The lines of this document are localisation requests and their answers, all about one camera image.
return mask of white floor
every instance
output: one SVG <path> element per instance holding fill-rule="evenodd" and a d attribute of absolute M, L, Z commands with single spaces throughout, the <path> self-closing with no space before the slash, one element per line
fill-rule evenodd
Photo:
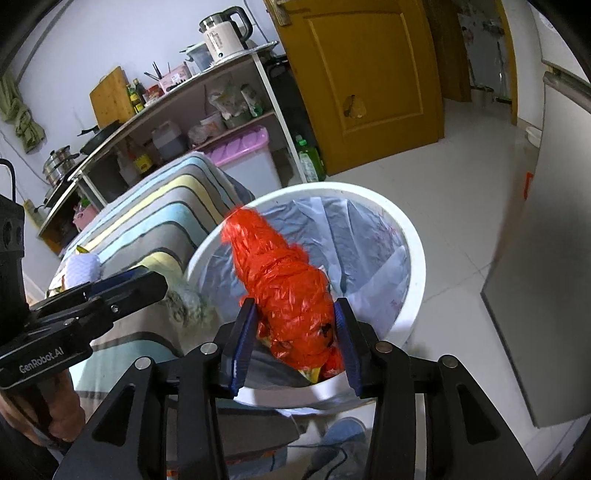
<path fill-rule="evenodd" d="M 509 108 L 488 111 L 446 102 L 446 137 L 433 145 L 383 158 L 331 178 L 374 190 L 396 203 L 423 242 L 427 285 L 415 329 L 405 349 L 437 360 L 455 355 L 474 376 L 524 447 L 538 472 L 564 459 L 588 418 L 537 429 L 480 291 L 493 259 L 519 221 L 525 174 L 535 170 L 537 150 L 511 125 Z M 417 396 L 417 425 L 424 407 Z M 371 428 L 374 405 L 342 416 Z M 318 442 L 333 419 L 314 419 L 301 445 Z M 417 436 L 417 468 L 424 471 L 424 433 Z M 290 449 L 290 467 L 262 478 L 300 479 L 311 452 Z"/>

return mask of green bottle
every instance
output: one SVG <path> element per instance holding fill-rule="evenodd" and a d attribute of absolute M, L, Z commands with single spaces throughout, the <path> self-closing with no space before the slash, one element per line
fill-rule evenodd
<path fill-rule="evenodd" d="M 301 135 L 295 136 L 295 142 L 306 180 L 324 181 L 326 179 L 326 169 L 318 150 L 315 147 L 309 147 L 308 142 Z"/>

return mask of door frame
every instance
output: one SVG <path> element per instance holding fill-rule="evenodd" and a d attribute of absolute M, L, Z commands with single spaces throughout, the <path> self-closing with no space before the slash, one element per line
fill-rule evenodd
<path fill-rule="evenodd" d="M 511 27 L 505 12 L 502 0 L 495 0 L 496 11 L 501 17 L 503 30 L 505 30 L 505 43 L 507 47 L 507 56 L 509 57 L 509 78 L 511 80 L 511 123 L 517 125 L 518 96 L 517 96 L 517 61 L 515 59 L 515 50 L 513 48 L 513 37 L 511 36 Z"/>

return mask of refrigerator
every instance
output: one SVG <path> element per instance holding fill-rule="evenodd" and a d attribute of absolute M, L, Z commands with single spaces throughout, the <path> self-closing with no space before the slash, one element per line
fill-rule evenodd
<path fill-rule="evenodd" d="M 544 75 L 535 176 L 482 291 L 538 427 L 591 413 L 591 87 L 582 80 Z"/>

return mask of frying pan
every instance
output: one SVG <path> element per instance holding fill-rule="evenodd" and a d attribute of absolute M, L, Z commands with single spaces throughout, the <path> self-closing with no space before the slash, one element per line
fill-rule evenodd
<path fill-rule="evenodd" d="M 86 145 L 84 145 L 84 147 L 80 149 L 80 153 L 83 153 L 84 155 L 90 155 L 92 152 L 94 152 L 94 150 L 100 147 L 101 143 L 103 143 L 107 138 L 113 135 L 119 129 L 120 126 L 121 123 L 118 120 L 115 120 L 112 124 L 107 125 L 102 130 L 99 129 L 98 125 L 95 125 L 94 127 L 88 130 L 83 130 L 82 133 L 78 135 L 78 137 L 89 134 L 90 132 L 93 132 L 95 136 L 92 137 L 86 143 Z"/>

